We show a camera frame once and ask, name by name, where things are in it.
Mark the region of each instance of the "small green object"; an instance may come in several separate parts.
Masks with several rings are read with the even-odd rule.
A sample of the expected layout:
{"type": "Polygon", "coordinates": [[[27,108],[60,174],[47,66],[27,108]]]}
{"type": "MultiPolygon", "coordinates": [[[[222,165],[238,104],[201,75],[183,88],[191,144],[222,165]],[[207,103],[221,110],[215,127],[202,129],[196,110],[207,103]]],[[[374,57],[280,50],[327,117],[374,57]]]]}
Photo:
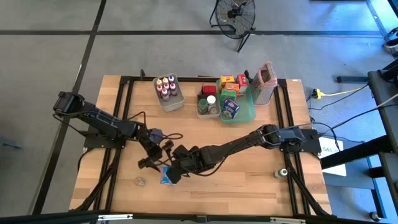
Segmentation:
{"type": "Polygon", "coordinates": [[[199,100],[199,103],[198,103],[198,111],[199,111],[200,114],[205,114],[205,113],[207,113],[208,108],[209,108],[209,104],[207,103],[207,100],[206,100],[206,99],[201,99],[201,100],[199,100]]]}
{"type": "Polygon", "coordinates": [[[224,102],[227,99],[231,99],[232,101],[235,101],[235,99],[236,99],[236,91],[234,91],[234,90],[225,90],[225,89],[223,89],[221,91],[221,96],[220,96],[221,108],[224,107],[224,102]]]}

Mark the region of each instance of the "wooden tabletop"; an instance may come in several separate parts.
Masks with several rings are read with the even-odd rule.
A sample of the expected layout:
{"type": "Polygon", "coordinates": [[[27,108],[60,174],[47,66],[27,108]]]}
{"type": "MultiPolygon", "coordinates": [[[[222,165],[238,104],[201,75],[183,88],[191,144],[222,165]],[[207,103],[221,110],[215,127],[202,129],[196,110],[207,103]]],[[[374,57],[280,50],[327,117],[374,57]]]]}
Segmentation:
{"type": "MultiPolygon", "coordinates": [[[[113,112],[119,80],[120,76],[104,76],[97,107],[113,112]]],[[[287,84],[294,123],[309,123],[301,81],[287,80],[287,84]]],[[[183,144],[187,149],[192,146],[224,144],[249,134],[263,124],[278,125],[274,97],[268,106],[256,108],[257,116],[250,123],[224,124],[219,118],[198,119],[195,97],[200,85],[198,82],[180,82],[185,97],[184,107],[166,113],[159,106],[152,82],[134,82],[129,116],[145,111],[148,128],[159,128],[164,134],[182,133],[183,139],[175,140],[174,144],[183,144]]],[[[124,109],[126,92],[124,91],[119,117],[124,109]]],[[[280,97],[282,110],[285,111],[281,90],[280,97]]],[[[97,184],[103,155],[104,149],[95,149],[83,158],[70,208],[79,206],[97,184]]],[[[273,176],[275,170],[285,167],[283,155],[278,149],[246,149],[229,156],[214,175],[182,177],[173,186],[160,184],[160,173],[154,169],[138,168],[137,162],[145,157],[146,152],[139,143],[128,141],[121,155],[112,212],[292,215],[287,179],[276,179],[273,176]],[[143,177],[145,186],[136,185],[136,177],[143,177]]],[[[301,158],[307,188],[322,208],[331,212],[319,160],[307,153],[301,153],[301,158]]],[[[104,208],[107,189],[106,186],[101,208],[104,208]]],[[[297,186],[296,194],[299,211],[303,213],[297,186]]]]}

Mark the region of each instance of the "concrete floor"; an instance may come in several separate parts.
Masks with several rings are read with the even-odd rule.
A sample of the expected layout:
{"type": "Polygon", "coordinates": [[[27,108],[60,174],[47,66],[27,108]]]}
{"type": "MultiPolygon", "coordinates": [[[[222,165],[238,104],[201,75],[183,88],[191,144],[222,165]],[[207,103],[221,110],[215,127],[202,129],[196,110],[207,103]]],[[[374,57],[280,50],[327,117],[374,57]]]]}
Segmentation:
{"type": "MultiPolygon", "coordinates": [[[[108,0],[100,30],[211,30],[208,18],[213,0],[108,0]]],[[[396,23],[386,10],[386,0],[375,2],[382,22],[396,23]]],[[[0,2],[0,29],[92,28],[99,0],[0,2]]],[[[365,2],[256,1],[257,30],[378,30],[365,2]]],[[[88,37],[0,36],[0,136],[23,143],[24,149],[0,150],[0,216],[25,215],[37,190],[53,144],[58,122],[51,117],[60,90],[75,81],[88,37]]],[[[380,37],[252,36],[241,53],[238,42],[223,35],[124,35],[97,36],[80,93],[95,102],[103,75],[148,75],[175,72],[181,76],[237,74],[253,76],[266,61],[281,78],[299,78],[310,94],[361,85],[337,84],[339,75],[366,75],[393,61],[383,51],[380,37]]],[[[337,98],[312,100],[319,108],[337,98]]],[[[319,122],[339,123],[374,107],[369,89],[323,111],[312,111],[319,122]]],[[[72,121],[85,129],[86,125],[72,121]]],[[[336,130],[338,136],[370,140],[384,134],[377,112],[369,113],[336,130]]],[[[44,212],[68,210],[76,178],[76,164],[83,138],[68,130],[53,177],[44,212]]],[[[369,220],[374,210],[370,191],[328,187],[333,213],[342,218],[369,220]]],[[[394,210],[389,204],[389,211],[394,210]]],[[[393,222],[396,214],[391,213],[393,222]]]]}

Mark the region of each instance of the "yellow box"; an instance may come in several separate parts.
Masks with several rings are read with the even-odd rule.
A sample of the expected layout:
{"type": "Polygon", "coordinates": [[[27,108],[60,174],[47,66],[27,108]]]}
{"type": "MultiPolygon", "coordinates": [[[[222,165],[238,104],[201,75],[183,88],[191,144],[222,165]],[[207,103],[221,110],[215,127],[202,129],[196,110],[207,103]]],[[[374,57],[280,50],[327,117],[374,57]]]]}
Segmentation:
{"type": "Polygon", "coordinates": [[[220,86],[218,87],[218,90],[221,92],[221,90],[224,88],[225,83],[234,83],[235,79],[233,75],[222,75],[220,77],[220,86]]]}

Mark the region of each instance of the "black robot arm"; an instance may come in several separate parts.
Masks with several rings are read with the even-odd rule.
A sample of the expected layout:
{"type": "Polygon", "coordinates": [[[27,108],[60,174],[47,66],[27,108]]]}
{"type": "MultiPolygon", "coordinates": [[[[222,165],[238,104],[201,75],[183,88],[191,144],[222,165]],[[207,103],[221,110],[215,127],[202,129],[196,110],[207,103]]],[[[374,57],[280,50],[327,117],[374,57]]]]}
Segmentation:
{"type": "Polygon", "coordinates": [[[200,174],[210,170],[228,156],[253,146],[273,149],[283,144],[301,144],[305,138],[299,127],[278,129],[276,125],[263,125],[247,136],[243,136],[221,146],[193,146],[189,151],[180,145],[173,152],[172,166],[167,171],[167,177],[176,184],[181,175],[200,174]]]}
{"type": "Polygon", "coordinates": [[[97,108],[85,101],[79,94],[60,92],[53,110],[60,118],[78,118],[98,130],[100,137],[112,142],[125,140],[139,141],[146,150],[150,160],[147,167],[156,168],[152,161],[162,158],[159,146],[163,133],[159,129],[147,129],[146,125],[137,121],[120,120],[117,117],[97,108]]]}

